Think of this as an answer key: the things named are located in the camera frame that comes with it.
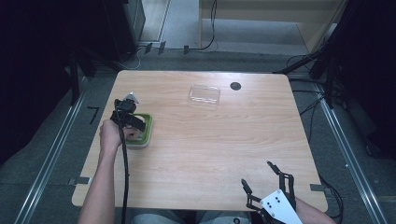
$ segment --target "gray floor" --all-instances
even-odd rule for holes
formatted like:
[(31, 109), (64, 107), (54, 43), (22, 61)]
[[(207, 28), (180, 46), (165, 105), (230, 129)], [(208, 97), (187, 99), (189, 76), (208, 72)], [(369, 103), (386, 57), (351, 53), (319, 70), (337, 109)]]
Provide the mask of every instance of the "gray floor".
[[(199, 1), (172, 0), (161, 41), (170, 49), (197, 48)], [(202, 47), (213, 31), (210, 19), (203, 20)], [(275, 21), (215, 19), (215, 43), (207, 51), (301, 55), (307, 49), (297, 24)]]
[[(191, 38), (177, 41), (173, 37), (167, 37), (167, 32), (165, 30), (163, 34), (163, 40), (167, 39), (167, 47), (171, 46), (171, 40), (176, 44), (181, 43), (181, 46), (194, 44), (194, 34), (186, 32), (191, 35)], [(288, 59), (293, 55), (304, 54), (303, 50), (299, 49), (289, 53), (275, 53), (269, 49), (268, 52), (260, 50), (258, 53), (227, 51), (231, 50), (218, 50), (209, 53), (191, 51), (184, 55), (181, 50), (166, 49), (163, 54), (158, 55), (158, 50), (154, 49), (148, 54), (140, 52), (139, 60), (133, 58), (125, 62), (124, 65), (133, 68), (140, 64), (137, 67), (139, 70), (265, 73), (284, 68)], [(295, 62), (295, 60), (298, 58), (294, 58), (289, 63)], [(97, 64), (97, 68), (99, 71), (96, 76), (89, 78), (81, 108), (62, 147), (62, 152), (56, 160), (48, 183), (33, 209), (29, 219), (30, 223), (75, 223), (77, 221), (79, 208), (71, 204), (75, 187), (67, 185), (67, 182), (69, 178), (79, 176), (99, 125), (99, 118), (102, 116), (108, 95), (117, 76), (114, 71), (101, 64)], [(307, 69), (302, 67), (297, 72), (290, 76), (306, 75)], [(293, 81), (290, 85), (297, 91), (294, 96), (300, 111), (318, 99), (314, 93), (299, 92), (312, 91), (311, 83)], [(0, 168), (0, 202), (2, 204), (0, 206), (0, 223), (12, 223), (16, 220), (28, 191), (46, 159), (56, 133), (66, 117), (67, 110), (70, 108), (70, 100), (69, 92), (42, 124), (32, 142)], [(90, 124), (93, 111), (88, 106), (100, 107), (93, 124)], [(396, 180), (393, 178), (396, 170), (395, 161), (379, 160), (368, 156), (365, 152), (364, 142), (348, 113), (339, 105), (335, 106), (334, 111), (359, 159), (369, 184), (380, 200), (388, 222), (396, 223), (394, 199)], [(303, 114), (302, 122), (307, 136), (312, 133), (310, 146), (318, 172), (339, 191), (343, 198), (345, 207), (343, 223), (373, 223), (322, 108), (318, 105), (313, 119), (311, 119), (311, 115), (312, 111)], [(328, 214), (330, 216), (337, 215), (338, 208), (333, 196), (328, 196), (328, 203)], [(120, 222), (120, 209), (116, 211), (116, 220)]]

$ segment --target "transparent lid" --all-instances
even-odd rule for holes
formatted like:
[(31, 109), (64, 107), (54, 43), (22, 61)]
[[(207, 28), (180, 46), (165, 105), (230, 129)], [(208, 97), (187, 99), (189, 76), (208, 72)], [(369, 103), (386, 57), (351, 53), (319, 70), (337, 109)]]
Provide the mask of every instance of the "transparent lid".
[(197, 103), (218, 105), (220, 98), (220, 89), (217, 87), (205, 85), (193, 85), (190, 91), (190, 100)]

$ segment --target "black cable on floor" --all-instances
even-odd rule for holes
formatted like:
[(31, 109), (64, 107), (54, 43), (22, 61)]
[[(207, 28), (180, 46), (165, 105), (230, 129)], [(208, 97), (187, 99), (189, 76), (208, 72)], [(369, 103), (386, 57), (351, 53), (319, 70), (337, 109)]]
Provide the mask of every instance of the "black cable on floor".
[(300, 81), (300, 82), (308, 82), (308, 83), (316, 83), (319, 84), (321, 86), (323, 86), (325, 83), (324, 82), (320, 82), (320, 81), (315, 81), (313, 79), (310, 78), (300, 78), (300, 77), (288, 77), (289, 81)]
[(307, 93), (324, 94), (323, 91), (305, 91), (305, 90), (301, 90), (301, 91), (292, 91), (292, 92), (307, 92)]
[(301, 116), (302, 114), (304, 114), (304, 113), (306, 113), (307, 111), (309, 111), (309, 110), (312, 109), (311, 121), (310, 121), (310, 124), (309, 124), (309, 134), (308, 134), (308, 138), (307, 138), (307, 139), (308, 139), (308, 143), (311, 142), (312, 127), (313, 127), (313, 123), (314, 123), (315, 110), (316, 110), (316, 108), (317, 108), (317, 105), (320, 103), (320, 101), (321, 101), (322, 99), (324, 99), (324, 95), (320, 96), (314, 103), (312, 103), (311, 105), (309, 105), (305, 110), (303, 110), (303, 111), (300, 113), (300, 116)]
[[(303, 58), (309, 58), (309, 57), (311, 57), (311, 54), (294, 55), (294, 56), (288, 58), (288, 60), (286, 61), (286, 67), (289, 67), (289, 62), (290, 62), (292, 59), (297, 58), (297, 57), (302, 57), (301, 59), (303, 59)], [(306, 64), (304, 64), (304, 67), (305, 67), (308, 71), (311, 70), (311, 68), (309, 68), (308, 66), (306, 66)]]
[(213, 1), (213, 5), (212, 5), (212, 9), (210, 11), (210, 23), (212, 26), (212, 39), (210, 40), (209, 44), (204, 47), (204, 48), (200, 48), (200, 49), (188, 49), (188, 50), (196, 50), (196, 51), (200, 51), (200, 50), (204, 50), (204, 49), (208, 49), (212, 44), (213, 41), (215, 40), (215, 19), (216, 19), (216, 13), (217, 13), (217, 9), (218, 9), (218, 0), (214, 0)]
[(321, 175), (319, 175), (320, 182), (322, 182), (328, 189), (332, 191), (332, 195), (334, 196), (335, 200), (337, 201), (338, 209), (339, 209), (339, 214), (337, 216), (331, 216), (331, 218), (339, 218), (337, 223), (341, 224), (343, 222), (343, 217), (344, 217), (344, 202), (341, 197), (341, 195), (338, 193), (338, 191), (331, 185), (329, 184)]

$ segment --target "power cord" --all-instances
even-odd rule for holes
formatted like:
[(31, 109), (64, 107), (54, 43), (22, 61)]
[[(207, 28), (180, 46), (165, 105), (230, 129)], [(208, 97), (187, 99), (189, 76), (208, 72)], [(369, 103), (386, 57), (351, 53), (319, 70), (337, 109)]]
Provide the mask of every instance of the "power cord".
[[(114, 108), (117, 114), (117, 119), (120, 119), (120, 113), (119, 113), (119, 108), (118, 108), (118, 100), (114, 102)], [(122, 144), (122, 155), (123, 155), (123, 160), (124, 160), (124, 173), (125, 173), (125, 185), (124, 185), (124, 195), (123, 195), (123, 202), (122, 202), (122, 218), (121, 218), (121, 223), (125, 224), (125, 218), (126, 218), (126, 207), (127, 207), (127, 202), (128, 202), (128, 190), (129, 190), (129, 166), (128, 166), (128, 155), (126, 151), (126, 143), (125, 143), (125, 136), (124, 132), (121, 127), (121, 122), (119, 122), (119, 132), (120, 132), (120, 140)]]
[[(297, 57), (302, 57), (302, 59), (305, 58), (305, 57), (308, 57), (308, 58), (309, 58), (309, 56), (307, 56), (307, 55), (309, 55), (309, 54), (294, 55), (294, 56), (288, 58), (288, 60), (286, 61), (286, 67), (289, 67), (289, 62), (290, 62), (292, 59), (297, 58)], [(310, 70), (310, 68), (308, 68), (308, 66), (306, 66), (306, 64), (304, 64), (304, 67), (305, 67), (306, 69), (308, 69), (308, 71)]]
[(307, 111), (312, 109), (312, 114), (311, 114), (311, 120), (309, 123), (309, 135), (308, 135), (308, 143), (311, 142), (311, 137), (312, 137), (312, 128), (313, 128), (313, 123), (314, 123), (314, 115), (315, 115), (315, 110), (317, 108), (317, 105), (320, 103), (320, 101), (324, 99), (324, 95), (321, 95), (317, 100), (314, 101), (314, 103), (312, 103), (311, 105), (309, 105), (305, 110), (303, 110), (302, 112), (300, 112), (300, 116), (303, 115), (304, 113), (306, 113)]
[(140, 51), (142, 51), (143, 49), (145, 49), (145, 48), (140, 48), (138, 51), (137, 51), (137, 53), (136, 53), (136, 58), (137, 58), (137, 61), (138, 61), (138, 64), (137, 64), (137, 66), (136, 67), (134, 67), (134, 68), (130, 68), (130, 67), (127, 67), (127, 66), (125, 66), (124, 64), (122, 64), (122, 63), (119, 63), (119, 65), (121, 65), (123, 68), (125, 68), (125, 69), (127, 69), (127, 70), (136, 70), (137, 68), (139, 68), (140, 67), (140, 58), (139, 58), (139, 52)]
[(315, 81), (315, 80), (310, 79), (310, 78), (288, 77), (288, 79), (289, 79), (290, 82), (292, 82), (292, 81), (300, 81), (300, 82), (316, 83), (316, 84), (319, 84), (319, 85), (322, 85), (322, 86), (325, 85), (324, 82)]
[(339, 218), (337, 223), (341, 224), (343, 222), (343, 217), (344, 217), (344, 202), (341, 197), (341, 195), (338, 193), (338, 191), (331, 185), (329, 184), (321, 175), (319, 175), (320, 182), (324, 184), (328, 189), (332, 191), (332, 195), (334, 196), (335, 200), (337, 201), (338, 209), (339, 209), (339, 214), (336, 216), (330, 216), (331, 218)]
[[(212, 46), (214, 40), (215, 40), (215, 20), (216, 20), (216, 13), (217, 13), (217, 8), (218, 8), (218, 1), (214, 0), (213, 1), (213, 5), (212, 8), (210, 10), (210, 23), (212, 26), (212, 39), (210, 40), (209, 44), (204, 47), (204, 48), (200, 48), (200, 49), (188, 49), (188, 50), (195, 50), (195, 51), (202, 51), (205, 49), (208, 49), (210, 46)], [(164, 49), (170, 49), (170, 50), (185, 50), (185, 49), (174, 49), (174, 48), (164, 48)]]

